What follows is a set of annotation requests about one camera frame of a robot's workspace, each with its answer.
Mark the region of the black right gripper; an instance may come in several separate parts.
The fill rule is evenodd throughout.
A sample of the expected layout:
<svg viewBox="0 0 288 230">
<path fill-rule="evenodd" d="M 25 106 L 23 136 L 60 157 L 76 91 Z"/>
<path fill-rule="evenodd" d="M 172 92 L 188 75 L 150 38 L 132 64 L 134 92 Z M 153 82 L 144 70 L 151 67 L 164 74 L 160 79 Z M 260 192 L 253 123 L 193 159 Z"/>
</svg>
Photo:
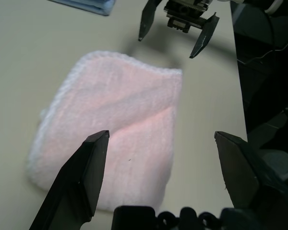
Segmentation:
<svg viewBox="0 0 288 230">
<path fill-rule="evenodd" d="M 156 9 L 161 0 L 148 0 L 141 16 L 138 41 L 142 41 L 148 34 L 153 21 Z M 210 0 L 169 0 L 164 11 L 167 13 L 168 27 L 188 33 L 191 27 L 201 29 L 201 33 L 190 53 L 189 58 L 193 59 L 208 45 L 218 24 L 219 17 L 214 13 L 209 19 L 202 15 L 208 10 Z"/>
</svg>

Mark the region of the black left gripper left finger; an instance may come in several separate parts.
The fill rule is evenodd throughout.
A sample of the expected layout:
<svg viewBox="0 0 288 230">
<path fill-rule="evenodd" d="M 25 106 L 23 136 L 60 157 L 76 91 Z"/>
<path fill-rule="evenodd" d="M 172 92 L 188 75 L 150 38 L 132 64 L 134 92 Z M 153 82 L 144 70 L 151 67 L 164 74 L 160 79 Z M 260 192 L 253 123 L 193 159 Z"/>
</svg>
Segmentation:
<svg viewBox="0 0 288 230">
<path fill-rule="evenodd" d="M 30 229 L 79 230 L 95 214 L 103 183 L 109 131 L 87 137 L 61 167 Z"/>
</svg>

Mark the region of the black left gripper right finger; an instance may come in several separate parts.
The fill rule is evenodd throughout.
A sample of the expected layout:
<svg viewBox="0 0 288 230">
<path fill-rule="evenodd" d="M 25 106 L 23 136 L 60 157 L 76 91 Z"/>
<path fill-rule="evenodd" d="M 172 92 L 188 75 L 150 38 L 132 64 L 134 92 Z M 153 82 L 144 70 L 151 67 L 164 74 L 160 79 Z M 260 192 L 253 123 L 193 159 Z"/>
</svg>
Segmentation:
<svg viewBox="0 0 288 230">
<path fill-rule="evenodd" d="M 288 230 L 288 186 L 240 137 L 214 135 L 225 186 L 236 209 L 245 209 L 265 230 Z"/>
</svg>

